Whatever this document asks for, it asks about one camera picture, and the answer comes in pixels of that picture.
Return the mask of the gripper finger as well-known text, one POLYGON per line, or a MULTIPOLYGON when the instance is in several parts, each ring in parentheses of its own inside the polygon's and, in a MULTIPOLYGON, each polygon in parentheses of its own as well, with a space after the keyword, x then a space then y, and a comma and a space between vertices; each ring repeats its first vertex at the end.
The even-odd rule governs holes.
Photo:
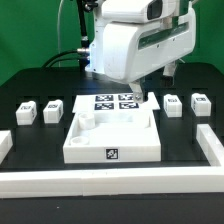
POLYGON ((141 82, 136 80, 129 84, 132 92, 133 92, 133 100, 135 102, 143 102, 143 90, 141 87, 141 82))

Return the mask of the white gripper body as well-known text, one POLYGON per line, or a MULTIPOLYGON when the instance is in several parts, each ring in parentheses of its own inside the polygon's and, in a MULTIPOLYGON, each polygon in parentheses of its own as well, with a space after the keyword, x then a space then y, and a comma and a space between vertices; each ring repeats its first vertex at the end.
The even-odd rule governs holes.
POLYGON ((109 23, 103 32, 103 67, 113 81, 128 84, 192 52, 196 17, 188 12, 176 29, 148 24, 109 23))

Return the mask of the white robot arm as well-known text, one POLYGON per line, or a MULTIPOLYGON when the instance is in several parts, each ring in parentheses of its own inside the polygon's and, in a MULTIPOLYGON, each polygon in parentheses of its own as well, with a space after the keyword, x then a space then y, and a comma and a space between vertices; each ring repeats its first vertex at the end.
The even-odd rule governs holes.
POLYGON ((191 53, 196 15, 191 0, 97 0, 88 72, 127 84, 145 101, 141 79, 162 68, 175 73, 176 61, 191 53))

